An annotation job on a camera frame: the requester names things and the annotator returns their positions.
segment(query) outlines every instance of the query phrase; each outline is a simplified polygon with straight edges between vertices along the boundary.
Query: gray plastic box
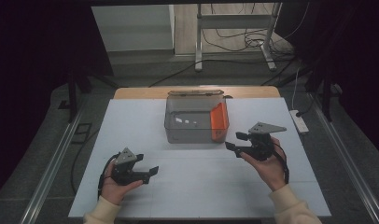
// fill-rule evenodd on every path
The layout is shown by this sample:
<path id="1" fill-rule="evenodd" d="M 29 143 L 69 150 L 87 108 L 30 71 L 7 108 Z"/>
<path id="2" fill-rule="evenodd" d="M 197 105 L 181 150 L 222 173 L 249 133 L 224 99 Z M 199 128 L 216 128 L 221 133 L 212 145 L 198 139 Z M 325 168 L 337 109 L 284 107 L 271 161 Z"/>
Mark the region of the gray plastic box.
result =
<path id="1" fill-rule="evenodd" d="M 229 125 L 223 91 L 169 92 L 164 121 L 169 143 L 223 143 Z"/>

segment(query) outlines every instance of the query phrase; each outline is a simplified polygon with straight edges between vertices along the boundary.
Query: white wall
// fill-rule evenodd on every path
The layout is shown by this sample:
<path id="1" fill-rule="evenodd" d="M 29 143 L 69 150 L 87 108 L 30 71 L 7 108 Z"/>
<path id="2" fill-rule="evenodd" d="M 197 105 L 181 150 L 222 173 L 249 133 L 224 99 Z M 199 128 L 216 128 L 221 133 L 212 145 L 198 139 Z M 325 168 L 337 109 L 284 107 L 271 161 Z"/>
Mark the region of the white wall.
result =
<path id="1" fill-rule="evenodd" d="M 92 7 L 107 51 L 173 49 L 173 7 Z"/>

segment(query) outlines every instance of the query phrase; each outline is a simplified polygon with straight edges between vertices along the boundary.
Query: hand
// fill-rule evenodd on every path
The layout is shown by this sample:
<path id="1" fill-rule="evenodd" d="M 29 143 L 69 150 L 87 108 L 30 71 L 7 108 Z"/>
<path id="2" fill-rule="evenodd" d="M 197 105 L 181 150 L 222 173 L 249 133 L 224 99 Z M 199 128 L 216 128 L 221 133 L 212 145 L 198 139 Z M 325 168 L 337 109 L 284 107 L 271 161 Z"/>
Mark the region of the hand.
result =
<path id="1" fill-rule="evenodd" d="M 123 197 L 132 189 L 136 189 L 143 184 L 143 180 L 137 180 L 126 186 L 118 185 L 112 178 L 111 172 L 114 168 L 114 161 L 108 164 L 105 171 L 105 183 L 102 188 L 102 197 L 109 202 L 119 205 Z"/>
<path id="2" fill-rule="evenodd" d="M 283 160 L 286 160 L 285 153 L 279 147 L 279 140 L 274 137 L 271 138 L 272 142 L 274 143 L 274 150 L 277 153 L 279 153 Z M 283 171 L 282 164 L 279 162 L 276 156 L 273 155 L 266 161 L 257 161 L 256 159 L 252 158 L 244 152 L 241 152 L 240 155 L 245 161 L 250 163 L 257 170 L 261 179 L 268 185 L 268 187 L 272 191 L 281 189 L 286 185 L 284 178 L 285 173 Z"/>

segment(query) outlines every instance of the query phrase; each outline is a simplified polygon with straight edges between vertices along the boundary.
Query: sleeve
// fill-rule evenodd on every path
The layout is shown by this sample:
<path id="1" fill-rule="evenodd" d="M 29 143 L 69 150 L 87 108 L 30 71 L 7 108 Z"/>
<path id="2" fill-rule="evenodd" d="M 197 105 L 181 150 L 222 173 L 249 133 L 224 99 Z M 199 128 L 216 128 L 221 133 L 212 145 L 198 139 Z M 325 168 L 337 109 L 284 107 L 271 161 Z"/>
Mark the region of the sleeve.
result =
<path id="1" fill-rule="evenodd" d="M 269 197 L 274 202 L 274 218 L 277 224 L 321 224 L 320 219 L 308 208 L 308 204 L 299 200 L 289 185 L 272 192 Z"/>
<path id="2" fill-rule="evenodd" d="M 84 223 L 86 224 L 112 224 L 117 216 L 120 206 L 115 205 L 102 196 L 96 207 L 90 213 L 85 214 Z"/>

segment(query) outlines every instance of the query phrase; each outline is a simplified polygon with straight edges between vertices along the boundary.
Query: dark background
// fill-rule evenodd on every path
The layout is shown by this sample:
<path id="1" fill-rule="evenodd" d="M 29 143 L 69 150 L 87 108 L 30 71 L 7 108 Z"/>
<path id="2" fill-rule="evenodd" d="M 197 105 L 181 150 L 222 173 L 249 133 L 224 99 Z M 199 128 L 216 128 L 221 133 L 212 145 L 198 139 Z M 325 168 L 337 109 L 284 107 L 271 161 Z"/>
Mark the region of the dark background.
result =
<path id="1" fill-rule="evenodd" d="M 346 112 L 379 149 L 379 1 L 357 3 L 329 52 L 331 78 L 343 90 Z M 295 35 L 290 39 L 302 58 L 320 55 L 345 7 L 323 2 L 312 11 L 315 27 L 298 32 L 311 34 L 302 42 L 308 44 L 298 47 Z M 113 75 L 89 6 L 0 0 L 0 188 L 32 142 L 51 92 L 82 66 Z"/>

